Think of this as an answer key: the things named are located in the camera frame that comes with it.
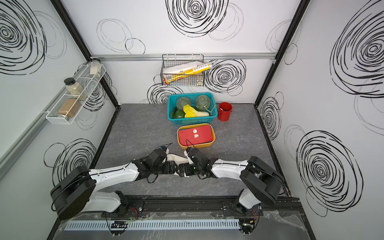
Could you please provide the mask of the yellow white cabbage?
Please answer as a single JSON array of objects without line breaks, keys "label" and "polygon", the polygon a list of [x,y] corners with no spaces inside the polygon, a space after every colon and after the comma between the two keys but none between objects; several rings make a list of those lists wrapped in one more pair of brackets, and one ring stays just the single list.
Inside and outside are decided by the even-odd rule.
[{"label": "yellow white cabbage", "polygon": [[208,112],[197,111],[195,108],[193,108],[190,105],[184,105],[183,111],[185,113],[185,118],[202,118],[202,117],[210,116]]}]

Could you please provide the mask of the green melon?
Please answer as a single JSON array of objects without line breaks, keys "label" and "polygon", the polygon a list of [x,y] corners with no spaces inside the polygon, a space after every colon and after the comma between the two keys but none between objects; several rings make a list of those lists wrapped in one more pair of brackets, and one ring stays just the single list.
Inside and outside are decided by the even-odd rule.
[{"label": "green melon", "polygon": [[184,110],[184,106],[186,105],[189,105],[191,106],[192,105],[192,101],[187,98],[187,97],[180,97],[177,99],[177,109],[180,110],[180,111],[183,111]]},{"label": "green melon", "polygon": [[200,95],[195,100],[196,108],[200,111],[209,111],[211,103],[211,99],[206,95]]}]

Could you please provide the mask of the white wrap box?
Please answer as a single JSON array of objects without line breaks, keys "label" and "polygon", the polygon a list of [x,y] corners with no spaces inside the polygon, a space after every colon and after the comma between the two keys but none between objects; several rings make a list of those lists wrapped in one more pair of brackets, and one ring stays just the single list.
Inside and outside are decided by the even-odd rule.
[{"label": "white wrap box", "polygon": [[180,65],[175,65],[175,66],[168,67],[168,68],[163,68],[163,73],[164,74],[181,74],[185,71],[191,70],[195,67],[199,67],[203,64],[204,63],[197,62],[197,61],[188,62],[186,64],[180,64]]}]

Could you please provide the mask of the green pepper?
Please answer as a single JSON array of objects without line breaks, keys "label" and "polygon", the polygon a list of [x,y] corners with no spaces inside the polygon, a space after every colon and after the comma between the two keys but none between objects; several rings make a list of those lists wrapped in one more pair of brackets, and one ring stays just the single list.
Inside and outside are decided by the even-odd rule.
[{"label": "green pepper", "polygon": [[185,117],[185,112],[182,110],[176,110],[172,116],[173,119],[183,119]]}]

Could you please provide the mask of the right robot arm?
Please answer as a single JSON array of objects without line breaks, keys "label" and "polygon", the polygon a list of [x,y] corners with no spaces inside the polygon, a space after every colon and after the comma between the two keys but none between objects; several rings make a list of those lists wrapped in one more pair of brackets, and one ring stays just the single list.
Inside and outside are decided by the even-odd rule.
[{"label": "right robot arm", "polygon": [[235,162],[208,159],[196,148],[188,148],[184,154],[187,161],[178,164],[176,170],[180,177],[197,175],[202,179],[228,178],[242,181],[247,188],[238,196],[237,205],[244,209],[252,209],[258,204],[274,206],[284,185],[284,177],[255,156]]}]

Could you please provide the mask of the red cup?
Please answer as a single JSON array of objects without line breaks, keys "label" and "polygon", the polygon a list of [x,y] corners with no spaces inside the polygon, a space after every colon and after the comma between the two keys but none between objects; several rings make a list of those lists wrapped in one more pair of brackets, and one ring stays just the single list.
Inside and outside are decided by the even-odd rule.
[{"label": "red cup", "polygon": [[218,110],[218,119],[222,122],[227,122],[230,119],[233,106],[230,103],[223,102],[219,104]]}]

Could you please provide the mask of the red envelope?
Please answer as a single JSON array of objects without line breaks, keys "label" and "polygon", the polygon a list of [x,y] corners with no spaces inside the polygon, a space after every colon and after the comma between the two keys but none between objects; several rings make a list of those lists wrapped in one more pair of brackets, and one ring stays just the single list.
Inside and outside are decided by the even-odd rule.
[{"label": "red envelope", "polygon": [[180,129],[178,136],[182,146],[205,144],[214,140],[210,125]]}]

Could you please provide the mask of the white envelope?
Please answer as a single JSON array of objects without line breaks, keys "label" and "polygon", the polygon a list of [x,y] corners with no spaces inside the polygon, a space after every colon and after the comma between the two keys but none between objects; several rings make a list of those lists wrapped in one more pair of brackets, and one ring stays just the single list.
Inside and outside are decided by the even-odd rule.
[{"label": "white envelope", "polygon": [[188,158],[181,157],[181,156],[174,155],[174,154],[167,154],[167,161],[168,162],[175,162],[176,165],[187,164],[187,163],[192,164],[193,163]]}]

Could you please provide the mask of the black lid spice jar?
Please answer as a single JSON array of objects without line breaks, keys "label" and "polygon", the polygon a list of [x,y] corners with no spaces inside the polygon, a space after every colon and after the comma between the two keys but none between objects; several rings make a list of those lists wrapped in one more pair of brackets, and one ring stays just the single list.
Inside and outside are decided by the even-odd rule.
[{"label": "black lid spice jar", "polygon": [[67,91],[76,97],[80,97],[84,91],[83,86],[78,83],[74,78],[66,78],[64,80]]}]

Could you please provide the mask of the yellow foil roll box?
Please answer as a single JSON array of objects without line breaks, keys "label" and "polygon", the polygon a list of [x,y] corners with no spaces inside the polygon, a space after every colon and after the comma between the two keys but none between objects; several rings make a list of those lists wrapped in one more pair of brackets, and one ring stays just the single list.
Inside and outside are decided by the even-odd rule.
[{"label": "yellow foil roll box", "polygon": [[169,85],[172,82],[179,81],[181,79],[188,79],[192,76],[202,74],[204,71],[210,70],[212,68],[212,64],[206,63],[199,67],[195,67],[191,70],[185,71],[181,74],[164,74],[163,73],[163,80],[165,84]]}]

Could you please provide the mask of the left green melon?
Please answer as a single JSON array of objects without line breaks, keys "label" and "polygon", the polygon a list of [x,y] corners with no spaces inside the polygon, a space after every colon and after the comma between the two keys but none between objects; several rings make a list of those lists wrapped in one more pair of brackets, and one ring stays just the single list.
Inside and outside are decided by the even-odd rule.
[{"label": "left green melon", "polygon": [[177,99],[177,109],[180,110],[180,111],[183,111],[184,110],[184,106],[186,105],[189,105],[191,106],[192,105],[192,101],[187,98],[187,97],[180,97]]}]

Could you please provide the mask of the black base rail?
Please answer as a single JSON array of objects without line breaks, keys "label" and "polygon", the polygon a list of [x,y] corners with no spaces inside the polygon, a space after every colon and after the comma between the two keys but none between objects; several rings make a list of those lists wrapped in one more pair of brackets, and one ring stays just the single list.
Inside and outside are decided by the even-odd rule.
[{"label": "black base rail", "polygon": [[149,213],[171,212],[210,212],[225,217],[251,218],[262,215],[263,210],[293,210],[301,208],[297,198],[279,197],[274,206],[257,204],[251,209],[240,206],[235,196],[221,197],[159,197],[159,196],[118,196],[114,198],[96,197],[89,200],[83,209],[71,203],[58,216],[61,220],[70,219],[79,213],[102,213],[107,218],[142,217]]}]

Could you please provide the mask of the right green melon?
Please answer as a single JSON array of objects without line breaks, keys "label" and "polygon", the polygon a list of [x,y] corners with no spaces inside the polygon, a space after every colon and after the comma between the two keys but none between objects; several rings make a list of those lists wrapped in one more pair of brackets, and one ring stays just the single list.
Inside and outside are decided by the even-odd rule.
[{"label": "right green melon", "polygon": [[211,103],[211,99],[206,95],[200,95],[195,100],[196,108],[200,111],[209,111]]}]

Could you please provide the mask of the clear lid jar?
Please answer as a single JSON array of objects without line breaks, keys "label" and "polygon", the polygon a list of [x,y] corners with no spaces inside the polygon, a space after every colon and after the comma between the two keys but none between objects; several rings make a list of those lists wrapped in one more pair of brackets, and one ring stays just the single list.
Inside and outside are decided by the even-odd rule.
[{"label": "clear lid jar", "polygon": [[90,75],[94,77],[100,77],[102,64],[99,59],[91,59]]}]

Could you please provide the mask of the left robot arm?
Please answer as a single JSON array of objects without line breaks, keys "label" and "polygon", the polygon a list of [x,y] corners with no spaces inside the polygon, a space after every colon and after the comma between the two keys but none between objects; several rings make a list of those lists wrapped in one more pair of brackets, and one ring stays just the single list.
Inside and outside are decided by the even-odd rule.
[{"label": "left robot arm", "polygon": [[121,191],[105,193],[102,190],[120,183],[147,180],[151,175],[175,175],[179,163],[168,153],[167,147],[160,146],[148,156],[117,167],[88,169],[79,166],[51,190],[51,209],[60,220],[84,212],[104,212],[122,217],[130,208],[125,195]]}]

